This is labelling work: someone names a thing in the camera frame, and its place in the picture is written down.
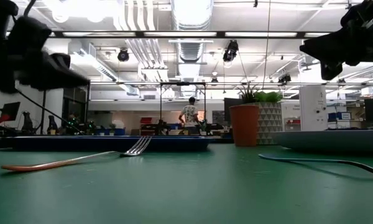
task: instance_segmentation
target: silver fork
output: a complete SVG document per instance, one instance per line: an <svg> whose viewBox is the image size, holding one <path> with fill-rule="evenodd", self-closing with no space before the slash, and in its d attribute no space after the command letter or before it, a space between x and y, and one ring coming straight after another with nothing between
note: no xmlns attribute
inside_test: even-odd
<svg viewBox="0 0 373 224"><path fill-rule="evenodd" d="M150 143L150 140L152 137L150 136L143 136L141 137L127 152L121 153L120 156L139 156ZM58 161L58 162L50 162L47 164L39 164L39 165L29 165L29 166L15 166L15 165L3 165L1 166L2 169L12 170L12 171L19 171L19 172L30 172L30 171L37 171L37 170L45 170L45 169L51 169L61 166L66 166L70 164L74 164L76 162L85 160L85 159L91 159L98 156L105 156L112 153L119 153L117 151L109 151L109 152L102 152L93 154L90 156L83 156L79 158L74 159L67 159L65 161Z"/></svg>

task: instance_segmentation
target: blue tray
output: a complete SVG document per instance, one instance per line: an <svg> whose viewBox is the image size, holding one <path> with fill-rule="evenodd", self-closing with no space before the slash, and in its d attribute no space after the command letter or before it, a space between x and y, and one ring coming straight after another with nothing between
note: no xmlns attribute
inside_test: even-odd
<svg viewBox="0 0 373 224"><path fill-rule="evenodd" d="M20 136L0 139L0 147L20 151L119 151L140 136ZM211 139L200 136L152 136L146 151L204 151Z"/></svg>

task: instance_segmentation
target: white t-shirt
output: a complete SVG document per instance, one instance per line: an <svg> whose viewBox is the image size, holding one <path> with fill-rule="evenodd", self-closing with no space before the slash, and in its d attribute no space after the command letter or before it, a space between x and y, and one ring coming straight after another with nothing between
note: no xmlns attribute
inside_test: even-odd
<svg viewBox="0 0 373 224"><path fill-rule="evenodd" d="M185 115L185 127L195 127L195 114L198 114L198 111L193 105L184 106L184 108L182 108L181 116Z"/></svg>

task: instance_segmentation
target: table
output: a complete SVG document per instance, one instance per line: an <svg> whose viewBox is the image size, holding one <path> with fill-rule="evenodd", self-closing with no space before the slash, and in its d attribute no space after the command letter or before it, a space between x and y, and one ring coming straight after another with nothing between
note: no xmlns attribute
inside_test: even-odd
<svg viewBox="0 0 373 224"><path fill-rule="evenodd" d="M373 175L341 164L265 161L258 153L304 155L278 146L207 152L147 152L58 169L0 169L6 223L373 223ZM39 164L91 152L0 151L2 164Z"/></svg>

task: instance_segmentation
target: flower pot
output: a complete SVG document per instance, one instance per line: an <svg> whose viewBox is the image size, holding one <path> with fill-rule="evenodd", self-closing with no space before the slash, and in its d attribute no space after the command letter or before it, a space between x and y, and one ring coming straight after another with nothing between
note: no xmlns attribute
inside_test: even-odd
<svg viewBox="0 0 373 224"><path fill-rule="evenodd" d="M271 134L282 131L282 106L280 103L253 103L259 107L258 145L274 145Z"/></svg>
<svg viewBox="0 0 373 224"><path fill-rule="evenodd" d="M229 108L233 137L236 146L257 145L257 125L259 107L255 105L239 105Z"/></svg>

